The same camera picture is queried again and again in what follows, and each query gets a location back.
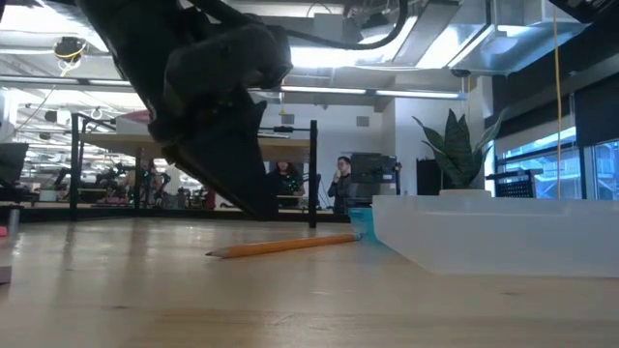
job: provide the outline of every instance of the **person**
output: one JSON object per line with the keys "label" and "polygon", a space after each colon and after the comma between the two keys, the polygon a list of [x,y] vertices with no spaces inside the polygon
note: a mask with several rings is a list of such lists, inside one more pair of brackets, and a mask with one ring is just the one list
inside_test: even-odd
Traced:
{"label": "person", "polygon": [[[278,162],[276,168],[267,174],[267,179],[276,195],[301,197],[306,193],[303,188],[303,177],[294,164],[290,162]],[[299,199],[297,198],[278,198],[278,202],[282,207],[296,207],[299,205]]]}
{"label": "person", "polygon": [[335,214],[348,214],[348,198],[354,196],[353,186],[350,179],[350,158],[342,156],[338,158],[338,170],[333,175],[333,182],[327,191],[329,197],[335,197],[333,212]]}
{"label": "person", "polygon": [[[140,162],[140,166],[142,167],[142,170],[150,174],[149,177],[151,178],[151,182],[149,183],[150,186],[149,186],[148,203],[154,204],[155,203],[155,198],[154,198],[155,192],[157,192],[159,188],[163,185],[162,176],[159,175],[159,172],[157,171],[157,168],[155,167],[155,161],[153,159],[149,159],[149,160],[143,159]],[[133,194],[133,186],[135,185],[135,170],[130,170],[129,172],[127,172],[127,175],[125,176],[122,185],[124,188],[127,189],[127,194]]]}

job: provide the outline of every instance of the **air vent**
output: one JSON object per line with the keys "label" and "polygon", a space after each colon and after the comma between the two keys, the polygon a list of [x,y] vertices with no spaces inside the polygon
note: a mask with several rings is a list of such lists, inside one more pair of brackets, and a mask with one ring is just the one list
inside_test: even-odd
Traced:
{"label": "air vent", "polygon": [[357,127],[369,127],[369,116],[357,116]]}
{"label": "air vent", "polygon": [[294,114],[281,115],[281,123],[283,125],[294,125]]}

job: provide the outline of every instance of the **computer monitor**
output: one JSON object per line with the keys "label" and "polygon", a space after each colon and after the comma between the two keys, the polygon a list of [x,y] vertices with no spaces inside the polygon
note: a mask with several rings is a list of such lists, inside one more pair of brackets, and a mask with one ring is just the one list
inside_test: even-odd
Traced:
{"label": "computer monitor", "polygon": [[395,156],[354,154],[350,158],[351,180],[355,184],[394,184]]}

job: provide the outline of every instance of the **yellow pencil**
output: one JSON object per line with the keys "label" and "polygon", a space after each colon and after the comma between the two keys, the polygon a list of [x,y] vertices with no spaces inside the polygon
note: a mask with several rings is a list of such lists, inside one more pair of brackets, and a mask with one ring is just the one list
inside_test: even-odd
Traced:
{"label": "yellow pencil", "polygon": [[355,242],[361,239],[361,234],[344,234],[331,237],[316,237],[290,241],[278,241],[267,243],[255,243],[242,246],[229,246],[207,253],[207,256],[217,256],[221,258],[242,257],[260,255],[269,252],[292,250],[303,247],[319,247],[332,244]]}

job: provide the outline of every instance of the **man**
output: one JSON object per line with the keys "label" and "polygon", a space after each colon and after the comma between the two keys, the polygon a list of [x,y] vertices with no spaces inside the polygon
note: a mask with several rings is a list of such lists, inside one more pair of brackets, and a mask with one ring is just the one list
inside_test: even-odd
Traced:
{"label": "man", "polygon": [[338,158],[338,170],[333,176],[333,182],[327,192],[329,197],[335,197],[333,206],[335,214],[348,214],[348,198],[354,196],[354,189],[350,179],[350,158]]}

